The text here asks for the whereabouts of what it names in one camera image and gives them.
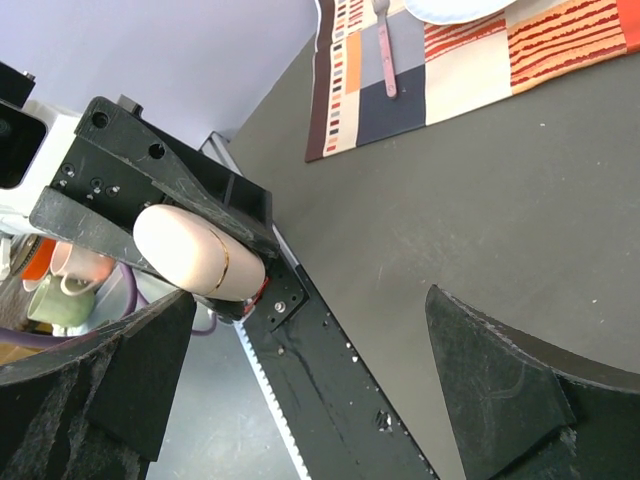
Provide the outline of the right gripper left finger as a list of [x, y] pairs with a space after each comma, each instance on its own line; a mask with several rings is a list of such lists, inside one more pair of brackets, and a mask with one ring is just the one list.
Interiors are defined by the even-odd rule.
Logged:
[[4, 479], [143, 479], [157, 461], [196, 302], [174, 291], [1, 368]]

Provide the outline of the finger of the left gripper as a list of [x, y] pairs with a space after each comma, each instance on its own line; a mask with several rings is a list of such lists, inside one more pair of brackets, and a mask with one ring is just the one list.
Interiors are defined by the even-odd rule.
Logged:
[[[187, 210], [177, 204], [153, 205], [170, 205]], [[131, 228], [125, 229], [93, 208], [67, 197], [52, 187], [47, 187], [30, 214], [30, 222], [39, 230], [58, 240], [104, 254], [168, 282], [144, 259], [136, 248], [132, 237], [134, 222], [146, 208], [137, 211], [134, 214]], [[232, 302], [193, 295], [211, 310], [230, 321], [241, 319], [248, 311], [245, 302], [250, 298], [241, 302]]]
[[279, 255], [272, 195], [247, 178], [102, 96], [89, 102], [76, 135], [262, 257]]

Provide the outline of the beige earbuds charging case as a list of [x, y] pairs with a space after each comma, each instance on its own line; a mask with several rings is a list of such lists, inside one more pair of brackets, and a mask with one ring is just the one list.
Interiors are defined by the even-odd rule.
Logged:
[[175, 206], [143, 210], [132, 237], [159, 275], [202, 297], [241, 302], [258, 293], [266, 278], [256, 254], [207, 220]]

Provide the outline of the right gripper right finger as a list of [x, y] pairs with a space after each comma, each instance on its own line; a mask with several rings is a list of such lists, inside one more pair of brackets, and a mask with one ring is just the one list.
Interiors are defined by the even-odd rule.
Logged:
[[467, 478], [638, 478], [638, 374], [510, 327], [438, 286], [425, 314]]

